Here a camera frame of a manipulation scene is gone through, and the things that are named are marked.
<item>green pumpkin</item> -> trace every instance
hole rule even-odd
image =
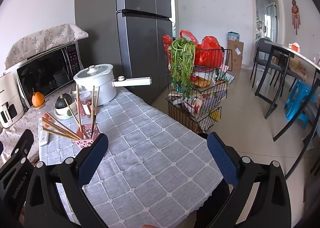
[[[68,105],[66,104],[65,100],[68,101],[68,104],[71,105],[73,103],[73,98],[69,94],[62,94],[57,98],[57,102],[54,105],[56,109],[66,108]]]

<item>black trousers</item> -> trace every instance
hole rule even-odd
[[[197,210],[197,221],[194,228],[206,228],[220,211],[229,195],[229,186],[223,179],[203,206]]]

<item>tile floor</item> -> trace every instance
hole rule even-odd
[[[226,145],[234,147],[240,156],[249,156],[254,162],[269,164],[272,160],[277,160],[283,172],[287,173],[303,148],[302,138],[307,136],[311,130],[310,124],[306,130],[303,130],[298,120],[278,141],[273,142],[272,137],[288,122],[283,105],[288,97],[289,86],[285,86],[282,98],[278,99],[277,109],[268,119],[265,119],[264,115],[268,111],[269,104],[254,95],[262,72],[257,72],[254,88],[250,81],[250,70],[241,69],[241,71],[234,71],[230,74],[236,79],[229,85],[228,97],[220,104],[222,106],[221,120],[207,130],[207,133],[215,131]],[[268,74],[260,93],[272,100],[278,85],[276,88],[273,85],[270,87],[270,80],[271,76]],[[167,94],[168,91],[164,90],[152,104],[153,107],[166,114],[168,113],[165,100]],[[315,162],[315,157],[320,153],[318,144],[319,139],[316,137],[314,138],[315,148],[307,151],[297,169],[287,180],[292,209],[292,227],[303,214],[303,192],[305,186],[313,179],[308,173]],[[246,219],[257,188],[258,184],[255,184],[238,222]],[[178,227],[191,228],[195,220],[196,214],[191,213]]]

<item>blue plastic stool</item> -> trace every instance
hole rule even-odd
[[[298,93],[296,98],[294,99],[294,95],[297,89],[298,89]],[[287,120],[290,121],[293,118],[293,116],[299,110],[301,102],[306,99],[310,91],[311,91],[311,87],[309,87],[305,82],[302,82],[301,80],[298,79],[294,88],[291,90],[291,93],[289,94],[286,104],[284,105],[284,108],[288,107],[288,111],[285,115]],[[316,100],[316,94],[313,95],[311,100],[313,102]],[[303,128],[305,129],[309,120],[308,116],[301,113],[298,118],[303,121]]]

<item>blue gripper pad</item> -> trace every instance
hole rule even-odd
[[[226,150],[226,146],[216,133],[210,133],[207,138],[208,149],[218,168],[228,184],[237,187],[239,183],[238,168]]]
[[[83,148],[76,156],[78,185],[89,184],[109,146],[108,137],[101,133],[90,147]]]

